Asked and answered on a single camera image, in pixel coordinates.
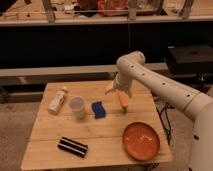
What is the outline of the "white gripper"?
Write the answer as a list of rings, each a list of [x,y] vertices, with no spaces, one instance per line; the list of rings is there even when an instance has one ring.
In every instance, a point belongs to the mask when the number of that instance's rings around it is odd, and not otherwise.
[[[133,79],[130,76],[122,72],[118,72],[117,75],[115,76],[113,83],[110,83],[109,85],[106,86],[105,93],[108,94],[110,92],[114,92],[115,89],[117,89],[126,92],[128,97],[132,98],[131,92],[132,81]]]

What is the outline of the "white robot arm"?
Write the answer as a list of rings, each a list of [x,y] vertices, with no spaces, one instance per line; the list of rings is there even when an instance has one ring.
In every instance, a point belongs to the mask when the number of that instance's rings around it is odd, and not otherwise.
[[[119,57],[118,73],[105,93],[120,90],[131,96],[132,81],[136,80],[184,113],[194,121],[188,171],[213,171],[213,97],[151,71],[144,63],[140,51]]]

